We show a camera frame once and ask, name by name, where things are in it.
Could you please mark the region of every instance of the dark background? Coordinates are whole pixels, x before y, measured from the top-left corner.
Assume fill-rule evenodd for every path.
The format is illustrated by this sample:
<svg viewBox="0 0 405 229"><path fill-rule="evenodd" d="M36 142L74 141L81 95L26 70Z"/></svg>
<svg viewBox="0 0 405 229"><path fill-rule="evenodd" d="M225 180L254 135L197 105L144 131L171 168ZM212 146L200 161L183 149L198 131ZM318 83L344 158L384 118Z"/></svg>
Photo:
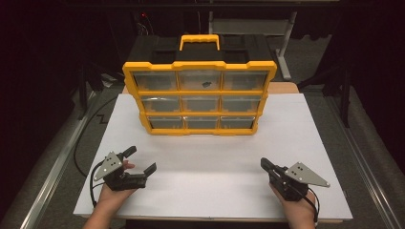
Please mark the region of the dark background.
<svg viewBox="0 0 405 229"><path fill-rule="evenodd" d="M383 2L377 2L378 10L299 12L291 36L301 38L309 34L317 39L333 34L319 71L342 58L350 63L352 84L404 171L404 5L401 1ZM99 87L98 73L120 73L139 33L137 22L160 36L207 33L208 14L203 11L201 29L194 11L145 13L142 16L142 11L72 9L51 0L0 3L0 174L3 187L7 187L0 191L0 218L74 108L71 96L77 90L82 67L95 88ZM259 12L217 15L268 17L268 13ZM272 14L283 15L282 11Z"/></svg>

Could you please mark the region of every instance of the hand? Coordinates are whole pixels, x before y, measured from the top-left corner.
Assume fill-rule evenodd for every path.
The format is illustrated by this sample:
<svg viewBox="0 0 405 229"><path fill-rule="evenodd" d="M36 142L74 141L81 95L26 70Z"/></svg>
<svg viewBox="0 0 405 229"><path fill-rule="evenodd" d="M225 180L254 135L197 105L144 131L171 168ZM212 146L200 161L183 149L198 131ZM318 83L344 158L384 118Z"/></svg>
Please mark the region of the hand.
<svg viewBox="0 0 405 229"><path fill-rule="evenodd" d="M315 228L315 223L313 221L314 209L309 205L304 199L299 201L286 201L283 199L281 194L269 184L274 194L280 199L284 214L288 220L289 227L291 229L312 229ZM312 192L307 193L307 198L315 203L315 195Z"/></svg>
<svg viewBox="0 0 405 229"><path fill-rule="evenodd" d="M135 167L135 165L129 163L128 160L123 161L123 166L125 169L131 169ZM109 228L113 216L116 214L125 200L133 193L135 193L136 190L137 189L113 191L108 187L108 185L103 184L96 208L87 220L83 229Z"/></svg>

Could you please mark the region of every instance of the table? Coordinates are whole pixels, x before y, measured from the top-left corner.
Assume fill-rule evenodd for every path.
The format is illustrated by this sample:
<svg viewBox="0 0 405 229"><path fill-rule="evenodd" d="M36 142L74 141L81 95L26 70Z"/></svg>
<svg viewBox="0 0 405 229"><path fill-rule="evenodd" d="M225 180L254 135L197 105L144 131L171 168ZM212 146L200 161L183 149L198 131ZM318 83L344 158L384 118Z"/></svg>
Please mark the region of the table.
<svg viewBox="0 0 405 229"><path fill-rule="evenodd" d="M110 151L120 153L132 145L138 151L129 159L137 167L130 174L158 165L146 188L127 200L117 218L283 221L282 207L260 167L260 159L267 157L288 167L301 161L330 183L330 188L312 186L320 199L321 222L352 219L302 94L271 94L255 135L148 135L138 115L134 98L121 94L92 166ZM87 177L74 214L87 218L92 212Z"/></svg>

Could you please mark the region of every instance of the drawer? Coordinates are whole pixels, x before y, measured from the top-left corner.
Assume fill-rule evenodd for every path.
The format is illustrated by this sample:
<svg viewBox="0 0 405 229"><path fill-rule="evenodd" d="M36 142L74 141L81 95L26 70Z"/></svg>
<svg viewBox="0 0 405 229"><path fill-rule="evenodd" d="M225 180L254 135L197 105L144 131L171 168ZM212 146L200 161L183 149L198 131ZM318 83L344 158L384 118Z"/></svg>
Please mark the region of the drawer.
<svg viewBox="0 0 405 229"><path fill-rule="evenodd" d="M182 129L180 116L148 116L152 129Z"/></svg>
<svg viewBox="0 0 405 229"><path fill-rule="evenodd" d="M179 71L181 90L219 90L221 72L215 70Z"/></svg>
<svg viewBox="0 0 405 229"><path fill-rule="evenodd" d="M219 102L218 95L181 96L182 109L185 112L217 112Z"/></svg>
<svg viewBox="0 0 405 229"><path fill-rule="evenodd" d="M224 90L262 90L267 75L267 71L226 71Z"/></svg>
<svg viewBox="0 0 405 229"><path fill-rule="evenodd" d="M176 74L173 71L132 72L140 91L175 91Z"/></svg>
<svg viewBox="0 0 405 229"><path fill-rule="evenodd" d="M218 119L217 116L185 116L184 122L188 129L215 129Z"/></svg>
<svg viewBox="0 0 405 229"><path fill-rule="evenodd" d="M178 96L141 96L146 112L179 112Z"/></svg>
<svg viewBox="0 0 405 229"><path fill-rule="evenodd" d="M223 95L223 112L257 112L259 95Z"/></svg>
<svg viewBox="0 0 405 229"><path fill-rule="evenodd" d="M254 116L222 116L221 128L223 129L250 129Z"/></svg>

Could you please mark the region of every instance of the yellow handle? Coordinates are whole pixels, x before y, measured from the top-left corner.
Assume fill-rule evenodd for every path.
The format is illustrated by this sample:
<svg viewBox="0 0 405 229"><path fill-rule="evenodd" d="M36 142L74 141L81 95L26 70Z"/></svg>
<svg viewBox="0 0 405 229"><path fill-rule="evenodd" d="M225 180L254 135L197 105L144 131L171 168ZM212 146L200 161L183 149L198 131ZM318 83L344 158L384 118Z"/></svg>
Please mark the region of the yellow handle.
<svg viewBox="0 0 405 229"><path fill-rule="evenodd" d="M220 37L217 34L183 35L180 42L180 51L182 51L184 42L215 42L217 43L217 50L220 49Z"/></svg>

